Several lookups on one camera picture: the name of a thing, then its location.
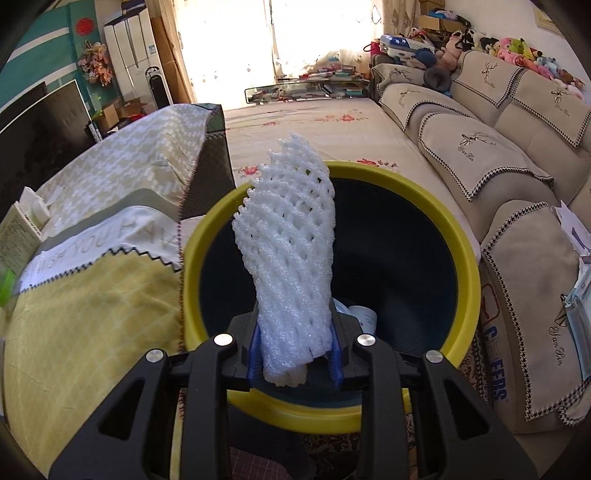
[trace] white foam net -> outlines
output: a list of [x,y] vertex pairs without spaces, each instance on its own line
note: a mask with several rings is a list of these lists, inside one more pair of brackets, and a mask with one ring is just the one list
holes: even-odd
[[304,137],[280,143],[232,227],[256,287],[264,377],[295,387],[306,364],[330,350],[335,190]]

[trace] metal screw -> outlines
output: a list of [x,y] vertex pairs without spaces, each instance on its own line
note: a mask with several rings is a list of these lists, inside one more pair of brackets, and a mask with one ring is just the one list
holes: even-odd
[[155,348],[154,350],[150,350],[146,353],[146,360],[151,364],[155,364],[160,362],[164,358],[164,352],[162,350],[158,350]]
[[443,355],[437,350],[429,350],[425,353],[425,358],[427,358],[432,364],[439,364],[443,361]]
[[232,335],[230,335],[229,333],[220,333],[219,335],[216,335],[216,337],[213,339],[215,344],[219,346],[230,345],[230,343],[232,343],[233,340],[234,339],[232,338]]
[[375,337],[368,333],[363,333],[357,337],[357,341],[363,346],[372,346],[375,343]]

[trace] sheer curtain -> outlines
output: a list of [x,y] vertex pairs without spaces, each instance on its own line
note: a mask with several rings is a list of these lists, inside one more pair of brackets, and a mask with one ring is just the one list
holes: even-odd
[[244,90],[275,83],[265,0],[174,0],[198,102],[246,106]]
[[408,34],[418,0],[165,0],[173,2],[198,102],[246,106],[246,88],[337,57],[369,70],[363,48]]

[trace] stuffed toy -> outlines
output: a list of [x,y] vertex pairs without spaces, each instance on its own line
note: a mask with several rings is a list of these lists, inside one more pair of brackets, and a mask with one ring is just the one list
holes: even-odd
[[577,87],[575,87],[575,85],[567,85],[560,79],[554,79],[554,81],[556,83],[558,83],[558,85],[560,85],[563,89],[567,90],[569,93],[574,95],[576,98],[578,98],[582,102],[585,101],[585,97],[583,96],[583,92],[581,92],[581,90],[579,90]]
[[566,85],[570,85],[574,81],[574,77],[566,70],[559,70],[558,78],[566,83]]
[[531,48],[523,38],[521,39],[521,43],[523,44],[523,55],[526,59],[535,61],[538,57],[542,56],[542,52],[540,50]]
[[507,63],[512,63],[513,65],[515,65],[515,59],[516,59],[517,55],[519,55],[519,54],[509,51],[509,50],[501,49],[501,50],[499,50],[497,57],[500,58],[501,60],[505,60]]
[[556,65],[556,59],[550,57],[538,57],[535,62],[539,66],[546,67],[553,75],[554,78],[558,76],[558,65]]
[[472,50],[484,51],[484,47],[482,46],[482,43],[480,43],[484,37],[484,33],[473,31],[472,39],[474,40],[474,46],[472,47]]
[[505,37],[505,38],[500,39],[499,40],[499,50],[509,49],[509,46],[511,45],[512,40],[513,39],[511,37]]
[[437,57],[437,66],[453,72],[457,67],[457,60],[460,58],[463,50],[457,48],[456,44],[462,39],[461,32],[458,30],[449,37],[449,41],[445,47],[438,50],[435,54]]
[[456,47],[461,48],[463,51],[472,50],[474,48],[474,33],[476,33],[474,30],[466,30]]
[[518,38],[512,38],[511,44],[507,47],[510,52],[519,53],[523,55],[524,47],[523,42]]
[[497,43],[499,41],[498,38],[493,38],[493,37],[482,37],[479,40],[480,43],[480,47],[481,47],[481,51],[485,52],[485,53],[490,53],[489,49],[490,47],[492,47],[495,43]]
[[500,50],[501,50],[501,42],[500,41],[495,42],[493,45],[486,46],[486,51],[488,52],[489,55],[492,55],[493,57],[498,57]]
[[552,75],[552,72],[549,71],[548,67],[538,65],[538,73],[542,75],[542,77],[547,78],[548,80],[554,80],[554,75]]

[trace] beige sofa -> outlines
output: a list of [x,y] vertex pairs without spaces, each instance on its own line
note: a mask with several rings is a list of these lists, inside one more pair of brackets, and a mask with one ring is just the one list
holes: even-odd
[[591,109],[558,84],[462,54],[451,98],[374,67],[379,103],[439,173],[480,242],[493,407],[545,472],[591,405],[561,295],[579,258],[552,206],[591,230]]

